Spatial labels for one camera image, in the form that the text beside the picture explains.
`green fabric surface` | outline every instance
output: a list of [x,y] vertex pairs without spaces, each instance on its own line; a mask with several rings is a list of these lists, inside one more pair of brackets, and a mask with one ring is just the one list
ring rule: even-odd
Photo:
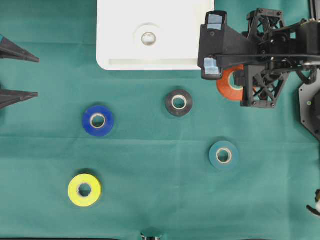
[[[307,0],[216,0],[239,32],[258,7],[283,10],[288,25],[309,17]],[[254,109],[223,98],[200,71],[105,71],[96,12],[95,0],[1,1],[1,33],[40,63],[0,61],[2,88],[39,92],[0,111],[0,237],[319,239],[306,210],[320,186],[319,143],[300,124],[296,74],[275,109]],[[193,98],[182,118],[164,104],[176,88]],[[115,119],[103,138],[82,128],[96,104]],[[209,162],[219,140],[239,150],[232,171]],[[68,198],[78,173],[101,181],[91,207]]]

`black metal frame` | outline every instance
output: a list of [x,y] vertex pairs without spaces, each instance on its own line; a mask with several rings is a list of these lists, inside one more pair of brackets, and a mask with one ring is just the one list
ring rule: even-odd
[[238,33],[228,26],[225,11],[206,14],[198,57],[203,79],[219,80],[225,69],[244,65],[244,70],[233,74],[234,83],[244,89],[240,105],[255,108],[276,106],[290,72],[296,72],[305,84],[316,81],[319,22],[303,19],[286,26],[282,11],[265,8],[250,12],[246,19],[248,30]]
[[320,0],[310,0],[310,12],[312,19],[319,19],[320,17]]
[[298,89],[301,124],[320,141],[320,81]]

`black tape roll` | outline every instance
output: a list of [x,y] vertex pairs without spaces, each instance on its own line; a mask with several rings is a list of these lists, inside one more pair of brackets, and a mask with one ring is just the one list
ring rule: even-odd
[[[174,106],[175,99],[182,99],[184,106],[178,108]],[[165,98],[165,107],[170,114],[176,117],[182,117],[186,115],[192,109],[193,101],[191,95],[182,89],[176,89],[170,92]]]

